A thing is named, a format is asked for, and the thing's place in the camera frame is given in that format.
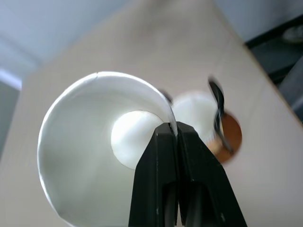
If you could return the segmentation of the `dark blurry furniture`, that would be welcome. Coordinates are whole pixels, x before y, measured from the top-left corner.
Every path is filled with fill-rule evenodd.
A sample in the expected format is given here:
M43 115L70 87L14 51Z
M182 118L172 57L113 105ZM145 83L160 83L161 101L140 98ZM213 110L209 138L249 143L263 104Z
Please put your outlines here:
M303 14L245 45L303 122Z

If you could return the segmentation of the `white paper cup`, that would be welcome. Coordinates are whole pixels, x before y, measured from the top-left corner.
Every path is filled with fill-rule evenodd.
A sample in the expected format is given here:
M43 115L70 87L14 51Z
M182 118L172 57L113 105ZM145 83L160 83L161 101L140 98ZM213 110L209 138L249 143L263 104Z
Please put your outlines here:
M174 99L172 110L176 121L192 126L205 144L215 138L214 119L217 104L208 93L183 93Z
M72 227L128 225L135 167L156 127L177 124L165 96L113 71L70 85L47 111L38 136L40 182Z

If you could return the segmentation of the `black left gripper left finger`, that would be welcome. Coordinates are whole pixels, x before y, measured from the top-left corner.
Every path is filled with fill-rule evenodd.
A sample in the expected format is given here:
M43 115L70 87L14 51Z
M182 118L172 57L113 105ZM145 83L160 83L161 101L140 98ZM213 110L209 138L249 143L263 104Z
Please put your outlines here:
M178 216L177 141L169 123L158 126L134 174L129 227L174 227Z

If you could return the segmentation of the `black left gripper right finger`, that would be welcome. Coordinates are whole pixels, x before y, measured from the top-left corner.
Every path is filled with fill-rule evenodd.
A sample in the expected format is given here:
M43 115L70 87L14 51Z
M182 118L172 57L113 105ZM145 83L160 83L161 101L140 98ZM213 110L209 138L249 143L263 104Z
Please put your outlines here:
M177 126L182 225L247 227L223 166L192 126Z

